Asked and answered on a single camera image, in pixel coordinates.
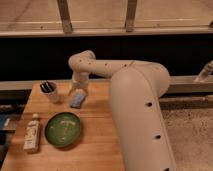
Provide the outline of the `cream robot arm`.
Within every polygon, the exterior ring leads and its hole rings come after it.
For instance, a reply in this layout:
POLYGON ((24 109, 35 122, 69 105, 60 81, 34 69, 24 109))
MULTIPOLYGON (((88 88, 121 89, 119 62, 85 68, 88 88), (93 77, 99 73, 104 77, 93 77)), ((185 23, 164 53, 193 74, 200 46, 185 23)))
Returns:
POLYGON ((177 171, 159 105, 170 86, 168 70, 155 62, 98 60, 86 50, 68 60, 75 89, 87 89, 89 76, 106 77, 109 103, 125 171, 177 171))

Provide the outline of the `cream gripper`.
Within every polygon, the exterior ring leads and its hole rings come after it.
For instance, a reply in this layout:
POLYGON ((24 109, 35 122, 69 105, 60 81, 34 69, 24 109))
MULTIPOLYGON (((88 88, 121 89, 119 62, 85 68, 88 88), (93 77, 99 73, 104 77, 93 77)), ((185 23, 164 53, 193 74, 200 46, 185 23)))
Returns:
POLYGON ((70 96, 76 89, 82 89, 82 91, 88 95, 88 81, 89 81, 89 74, 82 72, 74 72, 72 75, 72 84, 73 87, 70 88, 68 92, 68 96, 70 96))

